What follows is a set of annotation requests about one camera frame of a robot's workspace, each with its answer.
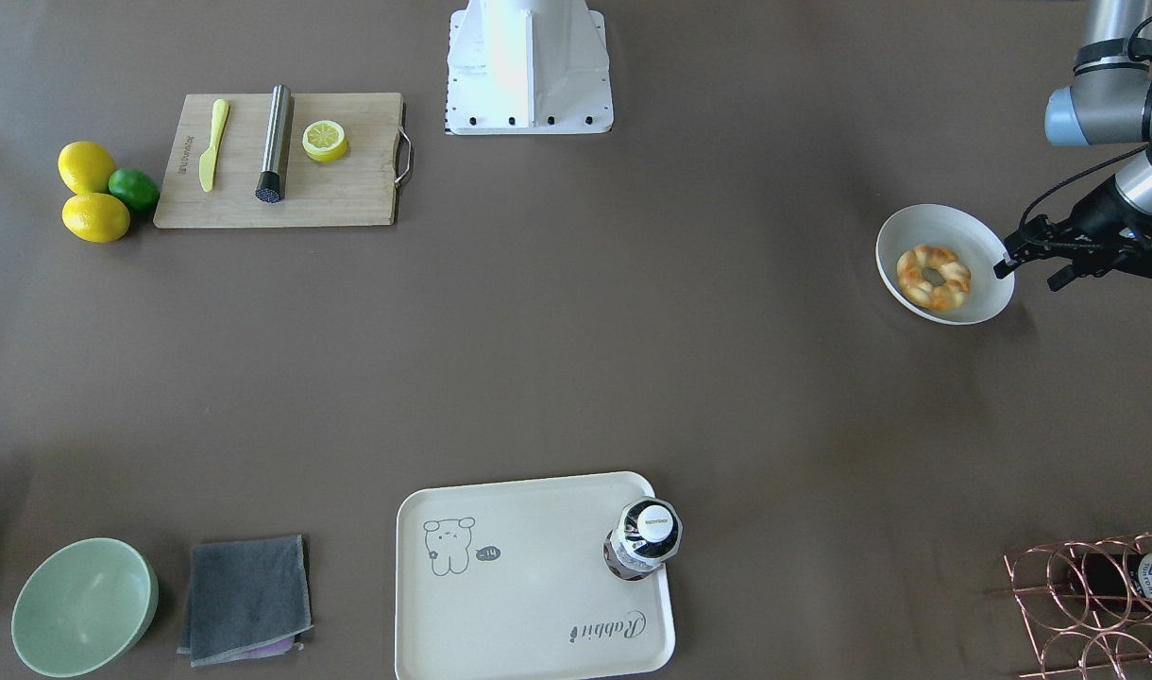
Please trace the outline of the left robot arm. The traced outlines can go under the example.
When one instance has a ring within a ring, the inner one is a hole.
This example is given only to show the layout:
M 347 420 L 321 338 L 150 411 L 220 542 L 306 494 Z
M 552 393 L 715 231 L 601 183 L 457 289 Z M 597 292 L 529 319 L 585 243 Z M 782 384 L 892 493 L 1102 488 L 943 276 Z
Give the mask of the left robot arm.
M 1056 145 L 1136 143 L 1126 166 L 1060 221 L 1025 212 L 1005 237 L 996 279 L 1029 262 L 1063 258 L 1059 290 L 1112 271 L 1152 280 L 1152 1 L 1093 1 L 1073 83 L 1049 96 L 1043 128 Z

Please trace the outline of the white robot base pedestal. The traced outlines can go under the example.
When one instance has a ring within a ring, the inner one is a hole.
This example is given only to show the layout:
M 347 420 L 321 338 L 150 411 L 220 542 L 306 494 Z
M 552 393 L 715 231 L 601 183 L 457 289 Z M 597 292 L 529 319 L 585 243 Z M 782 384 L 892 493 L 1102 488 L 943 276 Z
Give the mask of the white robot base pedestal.
M 469 1 L 452 12 L 450 135 L 609 133 L 605 18 L 584 1 Z

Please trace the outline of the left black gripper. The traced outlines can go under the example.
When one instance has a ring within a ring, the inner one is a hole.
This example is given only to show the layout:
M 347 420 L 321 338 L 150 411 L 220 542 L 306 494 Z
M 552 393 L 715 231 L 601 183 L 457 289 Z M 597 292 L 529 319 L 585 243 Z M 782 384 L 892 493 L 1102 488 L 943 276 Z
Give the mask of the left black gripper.
M 993 267 L 996 280 L 1028 262 L 1067 262 L 1048 277 L 1051 292 L 1087 275 L 1152 274 L 1152 216 L 1134 207 L 1114 179 L 1077 202 L 1067 219 L 1052 222 L 1047 216 L 1034 216 L 1022 221 L 1003 244 L 1005 258 Z

